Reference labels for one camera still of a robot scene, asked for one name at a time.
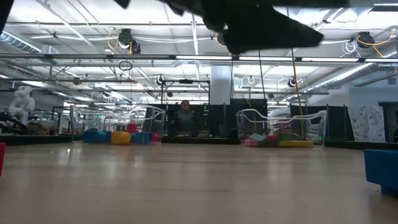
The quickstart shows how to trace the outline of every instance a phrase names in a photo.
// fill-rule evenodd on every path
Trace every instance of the person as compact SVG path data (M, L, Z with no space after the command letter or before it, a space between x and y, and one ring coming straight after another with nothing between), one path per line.
M181 109L177 112L177 120L172 121L176 125L179 136L191 136L193 133L193 111L190 109L188 100L181 102Z

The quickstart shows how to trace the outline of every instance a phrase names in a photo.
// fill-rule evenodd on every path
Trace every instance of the black fabric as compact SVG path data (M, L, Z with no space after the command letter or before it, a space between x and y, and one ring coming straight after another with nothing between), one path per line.
M115 1L123 8L129 2ZM233 54L249 50L315 47L323 39L321 33L277 12L269 3L236 4L225 0L159 1L168 4L178 15L189 11L202 16L207 28L224 33L226 47Z
M6 25L14 0L0 0L0 34Z

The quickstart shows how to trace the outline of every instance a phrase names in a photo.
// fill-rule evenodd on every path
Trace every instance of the patterned curtain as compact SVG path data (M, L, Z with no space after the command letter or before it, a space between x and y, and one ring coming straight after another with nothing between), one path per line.
M386 142L381 106L349 106L349 118L357 142Z

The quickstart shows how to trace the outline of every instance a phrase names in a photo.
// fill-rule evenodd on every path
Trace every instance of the pink foam block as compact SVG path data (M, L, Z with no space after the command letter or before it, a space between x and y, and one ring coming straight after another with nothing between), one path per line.
M247 147L258 147L260 145L260 142L257 140L247 139L247 140L244 140L243 145L247 146Z

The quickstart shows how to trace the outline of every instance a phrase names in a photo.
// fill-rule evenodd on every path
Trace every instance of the white robot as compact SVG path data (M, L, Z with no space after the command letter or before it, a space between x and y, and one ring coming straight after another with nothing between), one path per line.
M32 87L20 86L14 93L14 100L8 108L10 116L19 116L22 124L27 124L29 112L35 109L35 100L30 97Z

